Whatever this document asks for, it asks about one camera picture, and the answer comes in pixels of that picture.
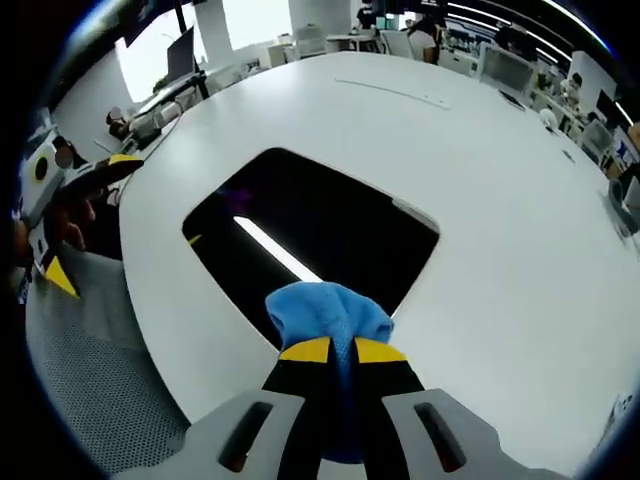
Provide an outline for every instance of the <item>oval table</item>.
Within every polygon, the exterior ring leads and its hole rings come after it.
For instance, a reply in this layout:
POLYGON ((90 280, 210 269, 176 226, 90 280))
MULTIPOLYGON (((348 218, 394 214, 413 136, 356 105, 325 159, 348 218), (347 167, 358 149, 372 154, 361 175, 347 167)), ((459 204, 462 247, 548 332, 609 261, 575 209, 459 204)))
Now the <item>oval table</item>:
POLYGON ((640 262, 603 208, 607 180, 496 90, 385 55, 315 57, 217 93, 129 182, 127 285, 188 419, 260 386, 277 358, 182 234, 194 207, 270 147, 437 223, 440 242, 394 315, 391 343, 425 388, 493 425, 515 460, 573 474, 640 365, 640 262))

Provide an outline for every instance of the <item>person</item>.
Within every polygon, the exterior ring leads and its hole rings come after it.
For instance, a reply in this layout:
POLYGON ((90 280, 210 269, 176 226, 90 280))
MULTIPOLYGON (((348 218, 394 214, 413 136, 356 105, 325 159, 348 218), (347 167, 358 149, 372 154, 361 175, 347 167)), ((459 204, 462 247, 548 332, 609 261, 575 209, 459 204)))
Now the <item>person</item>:
POLYGON ((582 77, 579 73, 574 73, 571 78, 565 78, 560 82, 560 94, 569 105, 577 105, 580 101, 580 87, 582 77))
POLYGON ((73 169, 80 168, 82 165, 88 163, 84 158, 80 156, 76 147, 69 140, 62 135, 58 135, 53 139, 53 146, 56 148, 57 154, 67 155, 72 158, 71 167, 73 169))
MULTIPOLYGON (((49 231, 56 242, 66 242, 77 250, 87 249, 84 233, 78 225, 77 218, 82 222, 93 222, 96 214, 92 204, 88 200, 78 202, 74 210, 77 210, 81 217, 72 219, 70 210, 64 208, 54 208, 48 214, 47 223, 49 231)), ((31 245, 29 244, 29 229, 25 222, 19 218, 14 218, 13 222, 13 260, 16 266, 28 266, 33 260, 31 245)))
POLYGON ((407 32, 409 31, 409 29, 411 27, 413 27, 413 25, 416 23, 415 20, 411 20, 410 18, 407 18, 404 22, 405 28, 403 28, 402 30, 400 30, 401 32, 407 32))
POLYGON ((120 109, 113 108, 107 113, 107 125, 109 125, 109 135, 117 138, 121 142, 129 134, 129 122, 120 114, 120 109))
POLYGON ((426 63, 437 63, 438 29, 430 17, 424 17, 413 24, 407 35, 413 58, 426 63))
POLYGON ((373 12, 373 0, 362 0, 362 7, 358 10, 359 28, 370 30, 376 24, 376 15, 373 12))
POLYGON ((502 49, 524 58, 527 62, 538 61, 538 51, 531 36, 520 25, 503 25, 493 41, 502 49))

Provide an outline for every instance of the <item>white surface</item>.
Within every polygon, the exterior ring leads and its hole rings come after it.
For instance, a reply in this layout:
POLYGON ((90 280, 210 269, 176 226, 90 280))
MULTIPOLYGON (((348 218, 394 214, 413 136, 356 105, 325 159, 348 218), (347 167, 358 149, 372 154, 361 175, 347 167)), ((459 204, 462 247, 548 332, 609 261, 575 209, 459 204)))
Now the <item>white surface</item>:
POLYGON ((393 30, 383 30, 380 32, 382 40, 387 45, 387 53, 396 57, 403 57, 414 60, 413 50, 409 43, 409 37, 405 32, 395 32, 393 30))
POLYGON ((546 93, 539 92, 537 93, 539 97, 542 97, 542 101, 551 109, 551 111, 556 116, 558 120, 558 125, 562 123, 564 117, 569 119, 569 122, 564 126, 564 132, 570 133, 575 129, 576 132, 582 132, 584 130, 584 124, 578 120, 578 117, 574 112, 571 111, 568 107, 564 105, 560 105, 553 98, 549 97, 546 93))
POLYGON ((327 35, 327 42, 342 42, 342 41, 351 41, 351 42, 368 42, 373 40, 372 35, 349 35, 349 34, 333 34, 327 35))
POLYGON ((531 92, 536 74, 536 65, 527 62, 522 57, 500 48, 498 45, 489 43, 481 45, 477 78, 482 83, 512 95, 524 105, 531 104, 531 92), (528 81, 520 84, 521 77, 527 78, 528 81))
POLYGON ((208 63, 203 66, 205 70, 257 59, 262 47, 273 44, 273 41, 268 41, 234 50, 229 39, 229 29, 222 0, 207 0, 196 5, 195 10, 208 56, 208 63))
MULTIPOLYGON (((193 27, 193 56, 198 65, 206 64, 207 53, 193 4, 184 5, 182 12, 187 28, 193 27)), ((169 10, 156 17, 128 47, 124 38, 116 42, 120 69, 135 102, 145 102, 153 96, 153 87, 169 72, 167 49, 180 36, 178 17, 169 10)))
POLYGON ((574 73, 579 73, 582 76, 582 87, 580 87, 580 108, 582 111, 595 110, 601 90, 604 90, 609 98, 615 98, 618 84, 585 52, 573 52, 567 78, 571 78, 574 73))
POLYGON ((93 143, 116 150, 120 143, 109 135, 105 120, 113 107, 134 107, 115 50, 106 54, 69 90, 53 111, 60 133, 89 161, 103 160, 105 151, 93 143))
POLYGON ((640 215, 640 182, 635 177, 631 179, 627 195, 624 197, 624 203, 634 216, 640 215))
POLYGON ((462 75, 472 77, 475 72, 472 70, 474 65, 478 64, 478 59, 469 53, 464 53, 459 50, 453 52, 448 49, 442 49, 440 51, 440 58, 438 59, 438 65, 443 68, 447 68, 454 72, 458 72, 462 75))
POLYGON ((394 317, 391 343, 425 388, 492 424, 507 454, 571 474, 640 364, 640 263, 603 208, 607 180, 535 112, 388 55, 336 53, 234 85, 186 112, 131 179, 120 209, 127 285, 188 419, 261 385, 277 357, 182 234, 202 200, 274 146, 437 222, 440 242, 394 317), (422 89, 451 108, 337 76, 422 89), (374 131, 394 140, 362 141, 374 131))
POLYGON ((287 63, 284 56, 284 45, 273 45, 271 47, 264 47, 260 51, 260 67, 261 68, 274 68, 279 67, 287 63))
POLYGON ((289 0, 222 0, 234 50, 290 33, 289 0))
POLYGON ((335 49, 335 47, 333 45, 331 45, 332 42, 353 42, 353 43, 355 43, 356 52, 360 52, 360 51, 362 51, 361 43, 362 42, 370 42, 372 40, 374 40, 373 35, 367 35, 367 34, 359 34, 359 35, 334 34, 334 35, 327 35, 327 42, 329 42, 329 45, 327 46, 327 53, 335 53, 335 52, 339 51, 338 49, 335 49))
POLYGON ((293 31, 310 23, 324 34, 347 33, 351 29, 349 0, 289 0, 293 31))
POLYGON ((407 38, 409 39, 409 44, 411 45, 413 58, 416 60, 424 59, 424 51, 427 48, 436 47, 436 41, 433 39, 433 37, 421 30, 416 30, 415 32, 413 32, 413 34, 407 35, 407 38))

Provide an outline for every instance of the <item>fluorescent light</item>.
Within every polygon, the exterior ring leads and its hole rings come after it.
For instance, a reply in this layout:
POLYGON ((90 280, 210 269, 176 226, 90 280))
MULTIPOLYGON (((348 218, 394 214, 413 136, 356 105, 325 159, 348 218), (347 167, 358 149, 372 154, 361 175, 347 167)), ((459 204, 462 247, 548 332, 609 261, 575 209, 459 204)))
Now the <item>fluorescent light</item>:
POLYGON ((303 282, 322 282, 322 279, 315 273, 305 267, 293 255, 278 245, 269 235, 264 233, 260 227, 248 218, 233 217, 233 220, 242 227, 242 229, 253 237, 262 248, 273 255, 282 265, 287 267, 291 273, 303 282))
POLYGON ((604 48, 606 48, 607 51, 609 51, 609 52, 611 51, 609 49, 609 47, 607 46, 607 44, 604 43, 604 41, 600 37, 598 37, 598 35, 593 30, 591 30, 586 23, 584 23, 582 20, 580 20, 578 17, 576 17, 569 10, 567 10, 566 8, 564 8, 561 5, 558 5, 556 2, 553 2, 552 0, 542 0, 542 1, 544 3, 546 3, 547 5, 550 5, 551 7, 555 8, 560 13, 563 13, 564 15, 569 17, 574 22, 576 22, 578 25, 580 25, 582 27, 583 30, 585 30, 589 35, 591 35, 600 45, 602 45, 604 48))
POLYGON ((463 22, 475 23, 476 25, 480 25, 481 27, 488 28, 489 30, 493 30, 498 32, 499 29, 494 27, 493 25, 489 25, 488 23, 479 22, 478 20, 474 20, 473 18, 463 17, 462 15, 455 15, 453 13, 447 14, 447 17, 455 18, 458 20, 462 20, 463 22))
POLYGON ((536 50, 538 51, 539 54, 544 55, 545 57, 547 57, 549 60, 551 60, 553 63, 558 63, 558 60, 553 58, 551 55, 549 55, 547 52, 545 52, 544 50, 540 49, 540 48, 536 48, 536 50))
POLYGON ((624 111, 624 108, 622 108, 622 106, 616 102, 616 107, 618 107, 618 110, 620 110, 620 113, 622 113, 622 115, 624 115, 624 118, 627 119, 627 122, 629 122, 631 125, 633 125, 633 122, 631 121, 631 117, 629 116, 629 114, 627 112, 624 111))
POLYGON ((557 52, 559 55, 562 55, 564 58, 566 58, 567 60, 571 61, 571 57, 569 55, 567 55, 566 53, 564 53, 562 50, 560 50, 558 47, 556 47, 555 45, 552 45, 551 43, 547 42, 544 38, 539 37, 538 35, 536 35, 535 33, 531 33, 531 32, 527 32, 527 35, 531 35, 533 38, 535 38, 536 40, 538 40, 539 42, 544 43, 547 47, 549 47, 551 50, 553 50, 554 52, 557 52))
POLYGON ((462 10, 467 10, 469 12, 478 13, 480 15, 484 15, 485 17, 493 18, 494 20, 498 20, 498 21, 500 21, 502 23, 506 23, 507 25, 511 25, 511 22, 509 20, 505 20, 504 18, 500 18, 497 15, 492 15, 490 13, 483 12, 482 10, 478 10, 476 8, 465 7, 464 5, 458 5, 457 3, 449 3, 449 6, 450 7, 460 8, 462 10))

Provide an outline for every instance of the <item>chair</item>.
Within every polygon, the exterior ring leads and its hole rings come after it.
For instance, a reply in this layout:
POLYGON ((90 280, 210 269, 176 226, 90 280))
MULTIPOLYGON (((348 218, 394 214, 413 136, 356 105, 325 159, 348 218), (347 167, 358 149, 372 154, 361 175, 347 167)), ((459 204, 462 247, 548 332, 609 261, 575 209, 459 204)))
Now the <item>chair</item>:
POLYGON ((104 473, 155 465, 180 450, 188 420, 158 374, 129 299, 122 262, 61 246, 73 298, 34 275, 28 351, 69 433, 104 473))
POLYGON ((622 206, 623 196, 622 183, 619 180, 613 179, 609 182, 609 201, 611 206, 617 215, 617 219, 620 221, 621 226, 624 226, 628 231, 629 236, 635 235, 640 230, 637 219, 631 213, 627 212, 622 206))
POLYGON ((317 25, 307 25, 293 33, 296 41, 296 55, 299 59, 327 53, 325 36, 317 25))
POLYGON ((537 67, 533 63, 497 45, 482 44, 477 74, 480 82, 529 105, 536 74, 537 67))
POLYGON ((631 216, 640 224, 640 181, 637 177, 631 179, 624 203, 631 212, 631 216))
POLYGON ((416 60, 411 50, 409 37, 405 32, 395 32, 393 30, 384 30, 380 32, 382 39, 386 45, 389 55, 394 57, 410 58, 416 60))
POLYGON ((578 139, 578 146, 598 166, 601 166, 607 151, 612 145, 613 135, 609 133, 600 120, 593 120, 587 125, 578 139))

